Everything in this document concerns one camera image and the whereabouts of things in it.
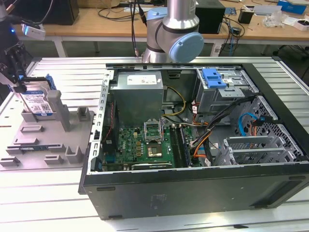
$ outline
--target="blue box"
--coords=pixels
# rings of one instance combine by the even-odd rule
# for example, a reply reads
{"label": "blue box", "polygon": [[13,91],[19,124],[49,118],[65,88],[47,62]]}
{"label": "blue box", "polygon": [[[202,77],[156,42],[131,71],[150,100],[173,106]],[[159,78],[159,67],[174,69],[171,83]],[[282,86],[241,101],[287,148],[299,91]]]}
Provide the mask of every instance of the blue box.
{"label": "blue box", "polygon": [[306,5],[293,5],[287,1],[279,0],[278,6],[282,6],[281,10],[286,12],[291,12],[295,14],[303,14],[306,9]]}

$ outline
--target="slotted aluminum surface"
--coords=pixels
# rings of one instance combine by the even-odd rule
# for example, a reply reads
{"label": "slotted aluminum surface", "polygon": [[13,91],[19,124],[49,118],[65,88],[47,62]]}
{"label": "slotted aluminum surface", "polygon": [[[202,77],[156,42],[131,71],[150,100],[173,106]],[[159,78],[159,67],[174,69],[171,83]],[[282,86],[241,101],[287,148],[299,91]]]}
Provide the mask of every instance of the slotted aluminum surface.
{"label": "slotted aluminum surface", "polygon": [[[33,76],[49,73],[62,91],[62,100],[71,110],[89,106],[96,110],[100,93],[100,74],[105,63],[139,63],[138,58],[44,58],[30,72]],[[204,63],[252,63],[272,85],[307,129],[309,125],[308,90],[281,62],[271,58],[197,58]],[[12,140],[20,125],[22,106],[10,97],[0,107],[0,134],[5,135],[0,152]],[[63,231],[69,227],[79,232],[100,228],[111,231],[238,231],[233,225],[244,225],[246,232],[292,232],[309,230],[309,188],[305,188],[276,209],[246,210],[197,215],[135,218],[101,221],[85,195],[78,195],[81,170],[58,172],[1,172],[1,231]]]}

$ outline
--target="blue drive bay latch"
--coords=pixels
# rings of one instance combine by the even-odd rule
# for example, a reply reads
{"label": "blue drive bay latch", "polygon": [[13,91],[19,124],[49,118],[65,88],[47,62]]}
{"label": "blue drive bay latch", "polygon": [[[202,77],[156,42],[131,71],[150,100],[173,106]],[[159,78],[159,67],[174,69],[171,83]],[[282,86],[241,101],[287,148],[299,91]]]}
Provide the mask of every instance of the blue drive bay latch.
{"label": "blue drive bay latch", "polygon": [[202,69],[202,74],[208,88],[226,88],[216,69]]}

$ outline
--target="desk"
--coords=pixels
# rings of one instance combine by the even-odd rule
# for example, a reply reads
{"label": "desk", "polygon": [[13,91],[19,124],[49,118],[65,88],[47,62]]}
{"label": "desk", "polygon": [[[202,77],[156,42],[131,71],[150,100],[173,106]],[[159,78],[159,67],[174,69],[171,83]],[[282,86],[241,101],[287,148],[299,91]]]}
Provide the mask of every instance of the desk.
{"label": "desk", "polygon": [[[106,63],[139,63],[140,58],[44,58],[28,70],[29,76],[53,76],[69,110],[88,106],[96,111]],[[282,61],[272,58],[197,58],[195,63],[252,63],[309,131],[309,88]],[[0,107],[0,155],[11,143],[22,117],[20,101],[10,94]],[[167,217],[101,221],[86,195],[77,193],[81,170],[0,172],[1,231],[233,231],[293,232],[309,229],[309,187],[275,209],[230,211]]]}
{"label": "desk", "polygon": [[[270,4],[264,0],[257,0],[261,4]],[[251,0],[245,2],[230,2],[221,1],[225,7],[235,7],[240,9],[243,4],[256,5]],[[298,14],[285,13],[292,17],[302,18]],[[122,17],[129,15],[127,12],[119,12],[109,14],[109,17]],[[237,16],[230,16],[231,19],[237,20]],[[134,29],[137,42],[146,42],[146,27],[143,25],[139,17],[134,23]],[[309,45],[309,32],[299,31],[298,29],[285,25],[284,28],[266,28],[262,24],[264,16],[253,16],[251,23],[243,25],[246,33],[239,40],[239,44],[278,44],[278,45]],[[79,16],[72,26],[59,26],[59,25],[44,25],[46,29],[45,40],[53,41],[57,48],[59,57],[66,57],[66,51],[63,47],[63,41],[117,41],[117,42],[130,42],[131,41],[131,23],[130,22],[115,22],[110,21],[98,16],[96,9],[82,8],[80,9]],[[17,26],[17,33],[21,35],[21,29]],[[211,56],[218,56],[218,48],[225,42],[227,38],[227,26],[221,27],[219,34],[204,34],[205,43],[212,43],[213,48]],[[26,36],[20,36],[21,40],[31,40]]]}

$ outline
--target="yellow wire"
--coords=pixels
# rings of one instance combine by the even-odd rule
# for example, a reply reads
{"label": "yellow wire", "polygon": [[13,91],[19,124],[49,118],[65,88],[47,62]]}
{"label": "yellow wire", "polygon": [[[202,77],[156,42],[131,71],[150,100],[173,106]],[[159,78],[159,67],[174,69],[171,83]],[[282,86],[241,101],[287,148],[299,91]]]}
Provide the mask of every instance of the yellow wire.
{"label": "yellow wire", "polygon": [[175,90],[173,87],[167,86],[167,88],[170,88],[170,89],[174,90],[174,91],[179,95],[179,97],[182,98],[182,100],[183,100],[183,108],[182,108],[182,110],[179,111],[179,112],[176,112],[176,113],[173,113],[173,114],[164,114],[164,115],[162,115],[162,116],[176,116],[176,115],[179,115],[179,114],[181,114],[181,113],[185,110],[185,99],[184,99],[183,96],[182,96],[177,90]]}

